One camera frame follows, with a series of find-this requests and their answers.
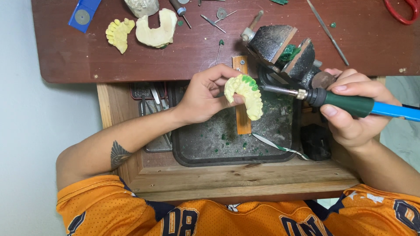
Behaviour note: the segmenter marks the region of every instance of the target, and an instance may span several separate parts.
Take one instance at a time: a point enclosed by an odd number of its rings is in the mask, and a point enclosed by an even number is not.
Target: person
[[[384,85],[355,70],[326,71],[337,78],[328,88],[335,94],[401,106]],[[156,137],[244,103],[237,94],[230,104],[216,97],[227,79],[239,74],[224,64],[199,72],[177,106],[113,125],[64,150],[56,163],[57,212],[67,235],[420,235],[420,174],[373,139],[390,118],[353,118],[333,105],[323,105],[321,113],[365,184],[345,190],[330,209],[315,201],[225,206],[196,200],[175,207],[140,199],[122,179],[108,174]]]

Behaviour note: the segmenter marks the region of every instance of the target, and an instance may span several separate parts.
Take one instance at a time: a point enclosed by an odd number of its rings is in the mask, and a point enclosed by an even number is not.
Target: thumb
[[[232,103],[229,103],[229,101],[226,99],[226,96],[221,96],[221,97],[216,98],[217,104],[218,104],[218,111],[245,103],[244,96],[239,95],[239,94],[234,94],[233,97],[234,97],[234,101]]]
[[[341,136],[356,131],[356,122],[353,117],[341,108],[326,104],[320,109],[321,113],[327,118]]]

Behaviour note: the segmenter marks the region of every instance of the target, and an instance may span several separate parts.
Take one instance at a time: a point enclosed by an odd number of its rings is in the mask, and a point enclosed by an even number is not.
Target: yellow plaster model
[[[160,27],[157,29],[149,28],[148,16],[143,16],[137,20],[136,36],[141,43],[156,48],[162,48],[173,43],[177,21],[175,12],[164,8],[159,11],[159,20]]]
[[[248,75],[238,75],[230,78],[225,84],[225,96],[229,102],[233,102],[234,93],[245,97],[247,115],[252,121],[256,121],[263,115],[263,103],[258,85],[255,80]]]
[[[133,20],[125,18],[124,22],[120,22],[120,20],[116,19],[109,24],[108,29],[105,31],[108,43],[116,46],[121,54],[127,50],[127,34],[131,32],[134,25]]]

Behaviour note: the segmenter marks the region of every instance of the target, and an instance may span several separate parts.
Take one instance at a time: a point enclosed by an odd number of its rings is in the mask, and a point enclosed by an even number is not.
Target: hand
[[[184,125],[201,123],[210,119],[222,109],[245,102],[241,95],[234,95],[234,102],[229,103],[225,96],[216,96],[224,91],[229,78],[242,74],[225,64],[218,64],[193,75],[181,102],[175,107],[177,116]]]
[[[337,78],[327,89],[335,94],[371,97],[377,102],[402,106],[385,85],[372,81],[353,69],[344,72],[337,69],[325,71]],[[391,117],[374,114],[365,118],[353,118],[348,112],[333,105],[323,105],[320,110],[329,121],[334,139],[348,150],[370,144],[373,137],[391,120]]]

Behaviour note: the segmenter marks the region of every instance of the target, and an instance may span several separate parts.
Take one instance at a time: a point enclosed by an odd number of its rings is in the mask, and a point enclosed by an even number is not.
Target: fingernail
[[[242,97],[238,97],[238,96],[234,97],[234,101],[235,101],[237,104],[242,104],[242,103],[244,103],[244,100],[242,99]]]
[[[322,113],[326,116],[334,116],[338,113],[337,109],[335,109],[333,106],[326,106],[326,108],[323,109]]]
[[[334,90],[336,90],[336,91],[344,91],[346,89],[347,89],[347,86],[345,86],[345,85],[340,85],[340,86],[334,87]]]

